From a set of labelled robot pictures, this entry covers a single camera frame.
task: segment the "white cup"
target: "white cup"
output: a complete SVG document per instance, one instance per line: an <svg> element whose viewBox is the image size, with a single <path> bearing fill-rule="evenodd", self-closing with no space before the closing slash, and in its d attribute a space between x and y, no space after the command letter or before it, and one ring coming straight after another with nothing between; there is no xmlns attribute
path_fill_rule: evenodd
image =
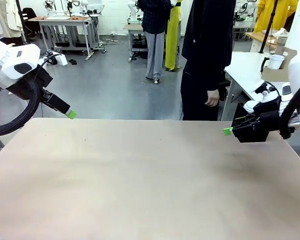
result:
<svg viewBox="0 0 300 240"><path fill-rule="evenodd" d="M282 55L276 55L276 54L271 55L269 64L268 64L268 69L272 69L272 70L280 69L284 60L285 60L285 57Z"/></svg>

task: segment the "yellow-green garment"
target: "yellow-green garment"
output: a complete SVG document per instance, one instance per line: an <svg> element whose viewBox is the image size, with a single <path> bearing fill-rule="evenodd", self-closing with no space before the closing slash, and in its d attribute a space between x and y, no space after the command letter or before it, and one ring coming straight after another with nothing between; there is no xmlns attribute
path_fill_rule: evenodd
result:
<svg viewBox="0 0 300 240"><path fill-rule="evenodd" d="M173 70L176 65L177 44L178 44L178 27L180 17L180 7L175 6L171 9L170 20L168 22L168 31L166 35L165 47L165 67Z"/></svg>
<svg viewBox="0 0 300 240"><path fill-rule="evenodd" d="M262 32L262 30L266 30L268 28L271 13L274 9L274 4L275 0L260 0L260 2L258 3L258 10L256 13L258 20L254 28L255 32ZM289 17L296 11L297 5L298 0L278 1L272 24L273 30L280 30L285 26L287 17Z"/></svg>

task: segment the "person's hand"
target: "person's hand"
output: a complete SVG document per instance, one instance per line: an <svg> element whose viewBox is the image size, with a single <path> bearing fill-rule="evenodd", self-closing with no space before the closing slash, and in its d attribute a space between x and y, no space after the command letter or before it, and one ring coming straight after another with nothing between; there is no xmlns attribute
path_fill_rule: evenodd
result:
<svg viewBox="0 0 300 240"><path fill-rule="evenodd" d="M209 107L215 107L218 105L219 102L219 91L207 91L208 92L208 101L206 101L205 105Z"/></svg>

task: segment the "person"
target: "person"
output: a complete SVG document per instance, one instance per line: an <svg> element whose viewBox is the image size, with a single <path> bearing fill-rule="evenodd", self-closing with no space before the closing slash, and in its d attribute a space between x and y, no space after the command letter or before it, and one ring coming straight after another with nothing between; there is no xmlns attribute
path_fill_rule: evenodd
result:
<svg viewBox="0 0 300 240"><path fill-rule="evenodd" d="M260 0L256 12L255 32L266 30L269 25L271 13L274 9L275 0ZM298 6L298 0L278 0L275 16L272 23L273 30L280 30L285 26L287 18L291 16Z"/></svg>
<svg viewBox="0 0 300 240"><path fill-rule="evenodd" d="M173 6L168 21L165 44L165 67L168 71L179 68L180 42L181 42L181 2L183 0L171 0Z"/></svg>
<svg viewBox="0 0 300 240"><path fill-rule="evenodd" d="M236 0L193 0L182 49L184 121L218 120L218 84L231 63L235 6Z"/></svg>
<svg viewBox="0 0 300 240"><path fill-rule="evenodd" d="M159 83L162 75L165 31L172 5L170 0L138 0L143 11L142 28L148 46L148 62L145 77Z"/></svg>

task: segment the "yellow jacket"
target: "yellow jacket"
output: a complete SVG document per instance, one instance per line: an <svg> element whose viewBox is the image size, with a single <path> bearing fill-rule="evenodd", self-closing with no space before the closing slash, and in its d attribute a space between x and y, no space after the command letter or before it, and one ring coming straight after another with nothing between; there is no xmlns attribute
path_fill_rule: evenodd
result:
<svg viewBox="0 0 300 240"><path fill-rule="evenodd" d="M262 30L267 29L271 13L274 9L274 4L275 0L260 0L258 3L258 10L256 12L258 20L254 28L255 32L262 32ZM287 17L297 10L297 6L298 0L279 0L273 19L273 30L280 30L283 28Z"/></svg>

